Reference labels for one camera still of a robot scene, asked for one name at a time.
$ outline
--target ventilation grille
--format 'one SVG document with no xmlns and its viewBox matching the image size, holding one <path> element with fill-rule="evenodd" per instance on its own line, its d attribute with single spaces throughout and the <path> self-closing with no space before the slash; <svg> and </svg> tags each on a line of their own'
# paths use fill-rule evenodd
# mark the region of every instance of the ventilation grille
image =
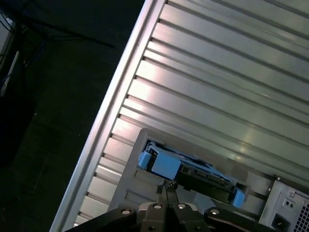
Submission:
<svg viewBox="0 0 309 232">
<path fill-rule="evenodd" d="M 309 231 L 309 205 L 304 205 L 297 223 L 294 228 L 294 232 L 308 232 Z"/>
</svg>

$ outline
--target dark background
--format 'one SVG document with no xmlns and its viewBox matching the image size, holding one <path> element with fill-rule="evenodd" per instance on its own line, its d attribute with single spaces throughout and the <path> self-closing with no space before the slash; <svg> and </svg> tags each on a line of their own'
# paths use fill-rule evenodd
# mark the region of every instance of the dark background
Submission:
<svg viewBox="0 0 309 232">
<path fill-rule="evenodd" d="M 49 230 L 143 2 L 30 3 L 31 16 L 115 48 L 86 40 L 47 42 L 27 68 L 31 102 L 24 110 L 33 107 L 33 113 L 12 164 L 0 169 L 0 231 Z"/>
</svg>

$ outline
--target dark floor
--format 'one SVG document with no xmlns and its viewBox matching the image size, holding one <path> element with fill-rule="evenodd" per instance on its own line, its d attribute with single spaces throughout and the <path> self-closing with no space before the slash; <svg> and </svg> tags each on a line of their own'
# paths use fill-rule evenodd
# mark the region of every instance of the dark floor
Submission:
<svg viewBox="0 0 309 232">
<path fill-rule="evenodd" d="M 143 3 L 95 2 L 102 18 L 96 14 L 97 23 L 87 30 L 116 48 L 88 41 L 48 43 L 27 70 L 36 109 L 13 163 L 0 169 L 0 231 L 49 230 Z M 83 4 L 76 3 L 75 10 Z"/>
</svg>

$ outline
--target ribbed metal surface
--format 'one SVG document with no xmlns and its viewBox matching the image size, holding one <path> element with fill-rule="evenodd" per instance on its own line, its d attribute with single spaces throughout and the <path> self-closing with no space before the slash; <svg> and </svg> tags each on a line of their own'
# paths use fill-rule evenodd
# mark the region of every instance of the ribbed metal surface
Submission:
<svg viewBox="0 0 309 232">
<path fill-rule="evenodd" d="M 308 9 L 300 0 L 167 2 L 118 93 L 126 97 L 81 215 L 106 212 L 144 127 L 309 187 Z"/>
</svg>

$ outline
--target blue plastic tab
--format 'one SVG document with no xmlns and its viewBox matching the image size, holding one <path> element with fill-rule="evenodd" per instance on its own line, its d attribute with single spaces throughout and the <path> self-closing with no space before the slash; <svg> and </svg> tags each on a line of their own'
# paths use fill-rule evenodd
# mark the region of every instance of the blue plastic tab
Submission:
<svg viewBox="0 0 309 232">
<path fill-rule="evenodd" d="M 157 173 L 166 179 L 173 180 L 181 165 L 181 161 L 175 157 L 165 154 L 158 154 L 151 171 Z"/>
<path fill-rule="evenodd" d="M 146 169 L 148 163 L 149 163 L 149 160 L 150 160 L 150 157 L 151 155 L 147 152 L 147 151 L 144 151 L 140 154 L 140 157 L 139 157 L 139 166 L 142 168 L 142 169 Z"/>
<path fill-rule="evenodd" d="M 233 205 L 237 208 L 240 208 L 243 204 L 243 201 L 245 200 L 245 194 L 240 191 L 239 189 L 237 189 L 235 198 L 233 200 Z"/>
</svg>

